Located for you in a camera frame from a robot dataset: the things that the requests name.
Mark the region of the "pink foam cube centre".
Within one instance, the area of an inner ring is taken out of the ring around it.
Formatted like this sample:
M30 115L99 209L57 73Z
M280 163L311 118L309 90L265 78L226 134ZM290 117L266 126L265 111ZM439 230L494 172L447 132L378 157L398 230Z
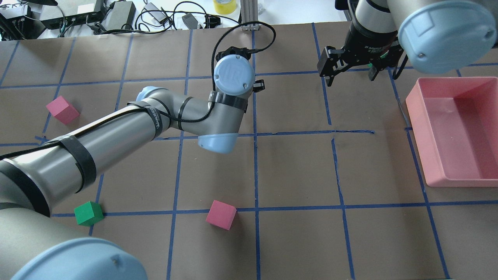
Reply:
M214 200L205 221L210 225L228 231L232 226L236 213L235 206Z

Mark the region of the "aluminium frame post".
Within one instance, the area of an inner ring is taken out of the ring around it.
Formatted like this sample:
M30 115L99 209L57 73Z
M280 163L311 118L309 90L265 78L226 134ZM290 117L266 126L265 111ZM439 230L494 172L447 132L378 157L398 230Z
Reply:
M240 17L242 31L256 31L260 29L259 23L249 23L258 21L258 0L240 0Z

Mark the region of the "pink foam cube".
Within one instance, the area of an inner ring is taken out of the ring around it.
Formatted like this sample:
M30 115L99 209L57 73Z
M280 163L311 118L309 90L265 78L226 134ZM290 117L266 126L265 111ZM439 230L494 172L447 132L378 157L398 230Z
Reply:
M55 119L64 125L70 124L80 116L80 112L62 96L58 96L45 107Z
M228 231L232 226L236 213L235 206L214 200L205 221L210 225Z

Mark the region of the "yellow tape roll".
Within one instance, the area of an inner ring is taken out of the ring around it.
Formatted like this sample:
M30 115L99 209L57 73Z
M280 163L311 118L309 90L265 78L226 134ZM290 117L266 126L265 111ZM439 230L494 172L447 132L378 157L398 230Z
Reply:
M215 12L220 15L228 15L237 9L236 0L212 0Z

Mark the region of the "pink plastic bin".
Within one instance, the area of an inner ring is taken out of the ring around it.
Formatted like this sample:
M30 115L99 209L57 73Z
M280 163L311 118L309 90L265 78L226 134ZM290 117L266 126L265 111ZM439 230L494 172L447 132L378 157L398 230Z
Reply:
M496 77L418 78L406 97L430 187L498 185Z

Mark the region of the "green foam cube centre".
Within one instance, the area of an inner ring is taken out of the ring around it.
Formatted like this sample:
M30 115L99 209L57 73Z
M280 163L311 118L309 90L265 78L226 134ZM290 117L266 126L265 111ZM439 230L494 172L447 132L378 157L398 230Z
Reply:
M101 205L92 201L85 202L74 208L74 215L78 225L87 227L104 219Z

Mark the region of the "pink foam cube near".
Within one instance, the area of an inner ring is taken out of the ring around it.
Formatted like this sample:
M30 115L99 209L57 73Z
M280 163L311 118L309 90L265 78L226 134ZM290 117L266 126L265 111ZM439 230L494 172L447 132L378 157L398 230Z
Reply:
M45 107L55 119L64 125L70 124L80 116L80 112L62 96L58 96Z

